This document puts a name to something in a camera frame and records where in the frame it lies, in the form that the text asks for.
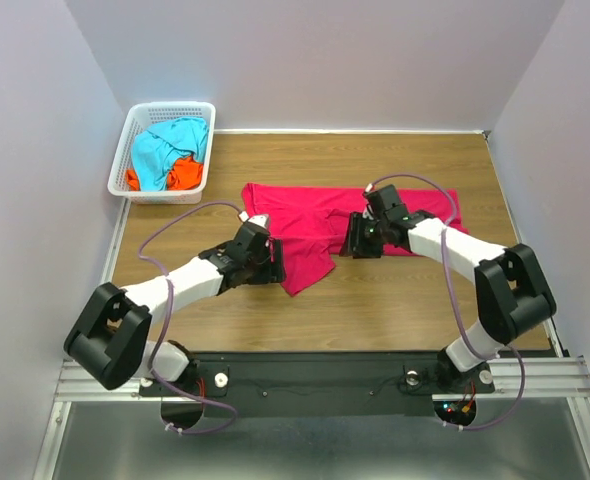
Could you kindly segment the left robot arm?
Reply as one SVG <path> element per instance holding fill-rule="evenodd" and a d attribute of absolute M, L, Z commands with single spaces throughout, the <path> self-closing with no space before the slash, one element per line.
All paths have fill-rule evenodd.
<path fill-rule="evenodd" d="M 98 286 L 63 349 L 107 390 L 133 377 L 159 376 L 174 393 L 185 394 L 196 386 L 198 371 L 182 347 L 149 340 L 151 326 L 199 300 L 285 279 L 282 246 L 271 239 L 269 216 L 254 215 L 233 239 L 167 274 L 126 287 Z"/>

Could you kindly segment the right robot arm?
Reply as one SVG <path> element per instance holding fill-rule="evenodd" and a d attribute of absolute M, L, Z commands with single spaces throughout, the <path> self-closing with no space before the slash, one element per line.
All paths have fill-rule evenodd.
<path fill-rule="evenodd" d="M 458 273 L 475 287 L 477 319 L 438 354 L 435 378 L 447 390 L 515 339 L 548 320 L 557 307 L 535 252 L 525 244 L 489 243 L 425 210 L 410 211 L 392 185 L 368 185 L 366 207 L 349 216 L 344 257 L 379 258 L 387 246 L 439 262 L 445 279 Z"/>

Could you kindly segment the pink t-shirt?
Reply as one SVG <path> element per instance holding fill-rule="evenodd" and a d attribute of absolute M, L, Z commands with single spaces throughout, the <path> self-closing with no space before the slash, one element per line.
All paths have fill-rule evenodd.
<path fill-rule="evenodd" d="M 362 214 L 360 188 L 283 187 L 248 183 L 241 191 L 246 212 L 269 216 L 271 236 L 282 242 L 286 279 L 282 287 L 295 296 L 335 268 L 353 213 Z"/>

